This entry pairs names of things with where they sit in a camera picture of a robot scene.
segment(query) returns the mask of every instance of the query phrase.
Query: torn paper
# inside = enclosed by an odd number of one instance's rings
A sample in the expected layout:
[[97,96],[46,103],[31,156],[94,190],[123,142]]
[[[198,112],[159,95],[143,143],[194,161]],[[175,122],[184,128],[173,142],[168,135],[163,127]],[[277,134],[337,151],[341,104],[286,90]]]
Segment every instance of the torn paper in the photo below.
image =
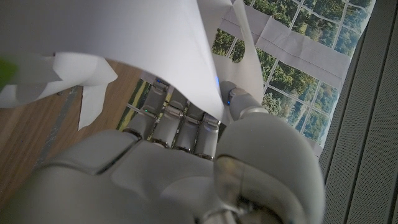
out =
[[79,130],[90,125],[98,115],[101,114],[107,86],[108,84],[83,87],[78,127]]
[[17,66],[9,85],[48,83],[62,80],[39,54],[0,54],[0,58]]
[[30,103],[75,85],[105,85],[118,77],[104,58],[94,55],[60,52],[44,60],[62,81],[6,85],[0,92],[0,108]]

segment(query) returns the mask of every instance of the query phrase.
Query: tree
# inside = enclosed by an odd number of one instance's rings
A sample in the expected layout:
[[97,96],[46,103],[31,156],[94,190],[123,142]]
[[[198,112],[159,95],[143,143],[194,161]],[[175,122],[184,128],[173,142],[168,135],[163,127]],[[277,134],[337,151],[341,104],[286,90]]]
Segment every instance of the tree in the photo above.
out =
[[243,55],[244,55],[244,42],[243,40],[238,39],[235,43],[234,49],[232,49],[229,58],[231,58],[234,63],[238,63],[242,61]]
[[278,117],[284,118],[286,122],[289,122],[289,116],[293,109],[295,100],[291,99],[290,97],[286,97],[281,93],[274,93],[275,98],[280,99],[280,107],[282,108],[279,113]]
[[364,8],[368,8],[372,4],[374,4],[375,0],[349,0],[349,3],[352,3],[356,6],[362,6]]
[[272,67],[274,66],[276,58],[265,53],[265,51],[263,51],[259,48],[257,48],[256,50],[257,50],[257,55],[258,55],[259,61],[260,61],[260,66],[261,66],[261,71],[262,71],[262,79],[266,82],[268,79],[268,76],[272,70]]
[[216,38],[213,42],[211,51],[214,54],[225,56],[228,53],[228,50],[231,47],[233,41],[234,36],[223,30],[217,29]]
[[320,143],[328,126],[329,118],[319,112],[312,111],[304,129],[304,136]]
[[288,93],[301,95],[308,85],[314,82],[315,79],[310,75],[279,62],[272,76],[271,85]]
[[315,91],[317,90],[318,82],[319,81],[315,81],[312,84],[308,85],[303,94],[298,96],[298,98],[304,102],[310,103],[313,97],[315,97]]
[[272,93],[266,93],[262,98],[262,106],[273,115],[278,115],[282,107],[280,106],[280,98],[272,97]]
[[369,14],[365,10],[354,6],[348,6],[344,18],[344,25],[352,27],[358,32],[362,32],[362,24],[368,16]]
[[342,27],[340,36],[336,43],[335,50],[337,50],[342,54],[352,56],[359,38],[360,38],[359,34],[345,27]]
[[315,107],[330,114],[338,98],[338,90],[325,83],[321,84],[317,99],[315,100]]
[[305,1],[304,5],[313,12],[334,21],[340,21],[345,3],[342,0]]
[[285,26],[289,26],[297,10],[297,5],[291,0],[257,0],[253,8],[272,16]]
[[338,25],[320,19],[302,9],[297,16],[293,30],[306,35],[314,41],[331,47],[336,37]]
[[293,112],[290,113],[289,117],[287,118],[287,122],[289,124],[294,124],[295,122],[297,122],[297,120],[299,119],[300,114],[302,112],[302,107],[303,107],[303,104],[296,101],[296,103],[292,107]]

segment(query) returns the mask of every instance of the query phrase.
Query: perforated panel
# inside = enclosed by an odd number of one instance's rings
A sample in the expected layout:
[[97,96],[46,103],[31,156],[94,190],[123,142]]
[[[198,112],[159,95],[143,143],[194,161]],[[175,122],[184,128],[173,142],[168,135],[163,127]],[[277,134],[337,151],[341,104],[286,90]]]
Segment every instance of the perforated panel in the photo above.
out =
[[361,167],[355,185],[348,223],[387,223],[396,188],[398,168],[398,22],[391,44]]
[[396,201],[394,216],[392,218],[392,223],[398,224],[398,200]]
[[369,21],[326,180],[324,223],[344,223],[348,215],[395,9],[395,1],[378,0]]
[[333,118],[332,118],[332,121],[330,124],[328,136],[325,141],[325,146],[323,148],[321,156],[319,157],[319,165],[321,167],[322,174],[323,174],[323,177],[325,178],[325,180],[327,178],[331,158],[332,158],[333,152],[335,150],[338,133],[340,131],[341,121],[343,120],[344,112],[346,109],[346,104],[347,104],[348,97],[349,97],[349,91],[350,91],[351,85],[353,83],[355,70],[357,67],[358,60],[359,60],[359,55],[361,53],[364,35],[365,35],[365,33],[360,38],[360,40],[358,41],[358,44],[356,46],[356,49],[355,49],[355,52],[353,55],[353,59],[351,60],[351,64],[349,66],[343,88],[341,89],[341,92],[340,92],[340,96],[339,96],[339,100],[336,105],[335,113],[333,114]]

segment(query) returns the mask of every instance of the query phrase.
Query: paper sheet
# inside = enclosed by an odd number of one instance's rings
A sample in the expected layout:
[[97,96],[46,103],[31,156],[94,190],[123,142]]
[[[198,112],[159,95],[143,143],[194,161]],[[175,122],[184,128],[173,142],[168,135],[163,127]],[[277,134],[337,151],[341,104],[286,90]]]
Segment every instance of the paper sheet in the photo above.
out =
[[78,127],[79,130],[90,125],[98,117],[98,115],[101,114],[104,106],[107,86],[108,84],[83,87],[83,98],[81,99]]
[[198,6],[209,46],[212,47],[222,16],[232,8],[232,3],[230,0],[198,0]]
[[196,0],[11,1],[0,17],[7,33],[0,52],[100,55],[147,70],[212,116],[223,115]]
[[47,83],[62,80],[38,54],[0,54],[0,58],[17,65],[17,72],[8,81],[9,85]]
[[[252,7],[245,6],[245,10],[256,47],[339,90],[342,88],[351,61],[349,56],[291,31]],[[220,29],[243,39],[233,11],[223,17]]]
[[32,81],[32,83],[6,85],[0,92],[1,108],[12,108],[30,103],[75,85],[107,85],[118,77],[104,58],[94,55],[60,52],[55,57],[45,57],[40,60],[46,62],[45,66],[48,67],[46,69],[56,73],[62,81],[48,83]]

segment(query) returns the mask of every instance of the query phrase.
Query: green object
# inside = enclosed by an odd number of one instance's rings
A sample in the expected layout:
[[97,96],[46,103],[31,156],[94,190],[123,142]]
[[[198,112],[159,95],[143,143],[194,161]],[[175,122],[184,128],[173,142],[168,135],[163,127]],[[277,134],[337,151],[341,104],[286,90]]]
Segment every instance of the green object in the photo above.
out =
[[18,71],[18,66],[0,58],[0,90],[11,80]]

